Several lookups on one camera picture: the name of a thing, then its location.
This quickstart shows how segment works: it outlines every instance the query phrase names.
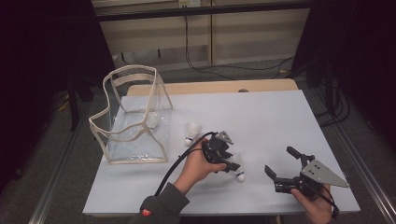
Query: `black cable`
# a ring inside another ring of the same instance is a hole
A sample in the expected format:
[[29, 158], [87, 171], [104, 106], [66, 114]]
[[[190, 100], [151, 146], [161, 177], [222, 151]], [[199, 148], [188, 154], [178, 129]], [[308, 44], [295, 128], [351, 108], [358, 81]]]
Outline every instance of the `black cable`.
[[319, 125], [320, 128], [324, 128], [324, 127], [327, 127], [327, 126], [329, 126], [329, 125], [342, 122], [342, 121], [346, 120], [346, 119], [349, 117], [349, 114], [350, 114], [350, 104], [349, 104], [349, 100], [348, 100], [348, 98], [347, 98], [347, 95], [346, 95], [345, 93], [344, 93], [344, 97], [345, 97], [345, 99], [346, 99], [346, 108], [347, 108], [346, 115], [345, 115], [343, 118], [338, 119], [338, 118], [341, 116], [342, 112], [343, 112], [343, 103], [342, 103], [342, 101], [341, 101], [341, 109], [340, 109], [340, 112], [337, 114], [337, 116], [335, 116], [334, 118], [329, 119], [329, 120], [323, 122], [322, 124], [320, 124], [320, 125]]
[[339, 91], [340, 91], [340, 87], [338, 86], [337, 91], [335, 92], [335, 105], [333, 105], [332, 108], [330, 108], [324, 112], [315, 114], [316, 119], [319, 119], [320, 117], [322, 117], [323, 115], [326, 115], [328, 113], [332, 113], [333, 111], [335, 111], [338, 108], [338, 106], [341, 104], [341, 97], [339, 95]]
[[187, 61], [187, 64], [189, 65], [189, 67], [194, 69], [195, 71], [198, 71], [198, 72], [201, 72], [201, 73], [213, 74], [213, 75], [216, 75], [216, 76], [219, 76], [219, 77], [224, 77], [224, 78], [229, 79], [229, 80], [235, 80], [233, 78], [226, 77], [226, 76], [218, 74], [218, 73], [202, 71], [202, 70], [194, 67], [194, 65], [192, 65], [191, 60], [190, 60], [190, 53], [189, 53], [189, 22], [187, 20], [187, 16], [184, 17], [184, 22], [186, 23], [186, 61]]
[[128, 64], [128, 63], [126, 62], [126, 60], [125, 60], [125, 57], [124, 57], [124, 55], [123, 55], [123, 52], [121, 53], [121, 60], [122, 60], [124, 63]]
[[[235, 80], [233, 78], [230, 77], [226, 77], [224, 75], [221, 75], [219, 73], [215, 73], [215, 72], [208, 72], [208, 71], [203, 71], [206, 69], [211, 69], [211, 68], [237, 68], [237, 69], [246, 69], [246, 70], [252, 70], [252, 71], [264, 71], [264, 70], [269, 70], [269, 69], [273, 69], [273, 68], [277, 68], [279, 67], [278, 70], [280, 70], [280, 66], [287, 62], [288, 60], [294, 58], [294, 56], [291, 56], [287, 59], [284, 59], [282, 62], [280, 62], [277, 65], [271, 66], [271, 67], [266, 67], [266, 68], [247, 68], [247, 67], [242, 67], [242, 66], [236, 66], [236, 65], [212, 65], [212, 66], [207, 66], [207, 67], [201, 67], [201, 68], [196, 68], [192, 63], [191, 63], [191, 59], [190, 59], [190, 52], [189, 52], [189, 22], [187, 19], [187, 16], [184, 17], [184, 22], [186, 23], [186, 61], [187, 64], [189, 65], [190, 68], [194, 69], [195, 71], [201, 72], [201, 73], [208, 73], [208, 74], [213, 74], [219, 77], [224, 77], [230, 80]], [[272, 78], [276, 78], [277, 76], [279, 76], [279, 71], [277, 72], [275, 77]]]
[[171, 168], [168, 170], [166, 175], [163, 177], [163, 181], [161, 182], [160, 186], [158, 187], [157, 191], [155, 192], [155, 196], [157, 197], [160, 195], [161, 191], [163, 190], [163, 186], [165, 185], [166, 181], [168, 180], [169, 176], [175, 171], [177, 166], [191, 153], [191, 150], [199, 143], [201, 140], [203, 140], [205, 137], [208, 135], [215, 135], [217, 133], [206, 133], [202, 135], [198, 140], [196, 140], [181, 156], [178, 157], [178, 159], [175, 161], [175, 163], [171, 166]]
[[320, 125], [321, 128], [324, 128], [324, 127], [326, 127], [326, 126], [332, 125], [332, 124], [334, 124], [334, 123], [342, 122], [342, 121], [346, 120], [346, 119], [349, 117], [349, 114], [350, 114], [350, 104], [349, 104], [349, 100], [348, 100], [347, 96], [346, 96], [345, 94], [344, 94], [344, 96], [345, 96], [345, 98], [346, 98], [346, 105], [347, 105], [347, 112], [346, 112], [346, 115], [345, 115], [343, 118], [341, 118], [341, 119], [335, 119], [335, 121], [333, 121], [333, 122], [328, 122], [328, 121], [326, 121], [325, 124], [321, 124], [321, 125]]
[[324, 201], [326, 201], [327, 203], [329, 203], [329, 204], [333, 207], [333, 210], [332, 210], [332, 219], [336, 220], [338, 214], [340, 213], [340, 209], [338, 209], [338, 206], [335, 205], [334, 198], [333, 198], [332, 195], [330, 194], [330, 191], [329, 191], [328, 189], [325, 188], [325, 189], [327, 190], [327, 192], [329, 193], [329, 196], [330, 196], [330, 199], [328, 199], [328, 198], [327, 198], [326, 196], [324, 196], [322, 193], [320, 193], [319, 191], [315, 190], [314, 188], [312, 188], [311, 186], [309, 186], [309, 185], [306, 184], [305, 182], [304, 182], [304, 186], [306, 186], [307, 188], [309, 188], [309, 189], [311, 189], [312, 191], [314, 191], [320, 198], [322, 198]]

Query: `white table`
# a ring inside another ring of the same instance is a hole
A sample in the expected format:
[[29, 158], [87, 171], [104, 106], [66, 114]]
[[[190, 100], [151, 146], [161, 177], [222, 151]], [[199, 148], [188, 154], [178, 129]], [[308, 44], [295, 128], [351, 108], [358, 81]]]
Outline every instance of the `white table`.
[[[264, 172], [267, 164], [279, 177], [293, 178], [299, 174], [301, 163], [286, 151], [287, 146], [315, 155], [343, 177], [301, 91], [179, 94], [172, 95], [171, 100], [175, 109], [169, 162], [108, 165], [102, 158], [84, 214], [103, 217], [138, 212], [140, 204], [154, 194], [177, 156], [186, 150], [184, 135], [186, 123], [191, 119], [201, 122], [203, 133], [226, 131], [230, 135], [234, 145], [229, 151], [241, 154], [246, 181], [238, 183], [231, 173], [210, 174], [187, 194], [191, 203], [183, 209], [182, 216], [303, 212], [290, 194], [275, 192], [273, 180]], [[176, 180], [183, 164], [176, 168], [169, 182]], [[332, 196], [342, 213], [360, 211], [350, 189], [332, 187]]]

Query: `person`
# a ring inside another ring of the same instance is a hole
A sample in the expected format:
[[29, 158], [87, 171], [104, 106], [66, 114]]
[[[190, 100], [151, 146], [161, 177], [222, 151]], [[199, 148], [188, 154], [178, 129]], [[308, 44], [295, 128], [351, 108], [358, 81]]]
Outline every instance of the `person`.
[[[186, 194], [199, 181], [205, 179], [212, 172], [219, 172], [226, 168], [226, 164], [212, 164], [206, 161], [199, 142], [184, 163], [182, 172], [173, 183], [167, 183], [158, 197], [147, 197], [140, 206], [140, 212], [132, 217], [129, 224], [177, 224], [180, 221], [181, 210], [190, 202]], [[330, 186], [325, 186], [321, 193], [330, 197]], [[305, 209], [309, 224], [329, 223], [332, 219], [332, 207], [320, 197], [306, 198], [299, 190], [290, 192]]]

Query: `table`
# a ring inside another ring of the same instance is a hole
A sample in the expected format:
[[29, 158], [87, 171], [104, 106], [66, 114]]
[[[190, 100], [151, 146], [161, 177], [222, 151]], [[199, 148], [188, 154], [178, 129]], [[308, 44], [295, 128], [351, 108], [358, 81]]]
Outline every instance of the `table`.
[[[175, 106], [169, 162], [108, 165], [102, 158], [84, 214], [130, 216], [137, 212], [144, 198], [158, 188], [177, 155], [185, 150], [183, 127], [192, 115], [203, 122], [203, 133], [227, 131], [234, 141], [229, 150], [241, 155], [247, 179], [237, 183], [231, 173], [209, 175], [187, 195], [191, 203], [182, 211], [182, 216], [303, 212], [291, 195], [275, 193], [273, 181], [263, 171], [268, 164], [278, 176], [294, 177], [299, 173], [301, 164], [286, 152], [287, 146], [316, 155], [343, 176], [303, 93], [291, 79], [178, 83], [166, 84], [166, 89]], [[251, 92], [238, 93], [241, 89]], [[223, 104], [215, 108], [218, 100]], [[176, 168], [169, 182], [175, 181], [181, 168], [182, 165]], [[350, 189], [334, 187], [332, 194], [341, 212], [360, 211]]]

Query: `black pole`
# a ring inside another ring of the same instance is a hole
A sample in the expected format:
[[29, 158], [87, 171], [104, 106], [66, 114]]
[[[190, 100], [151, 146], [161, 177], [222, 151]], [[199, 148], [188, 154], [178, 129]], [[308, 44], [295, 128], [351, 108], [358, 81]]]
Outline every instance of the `black pole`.
[[313, 6], [329, 6], [329, 5], [334, 6], [337, 4], [344, 4], [344, 3], [345, 3], [344, 0], [307, 0], [307, 1], [295, 1], [295, 2], [244, 4], [244, 5], [233, 5], [233, 6], [168, 8], [161, 10], [125, 12], [125, 13], [102, 13], [102, 14], [97, 14], [95, 17], [63, 18], [63, 20], [125, 21], [125, 20], [164, 18], [164, 17], [225, 14], [225, 13], [237, 13], [237, 12], [301, 9], [301, 8], [311, 8]]

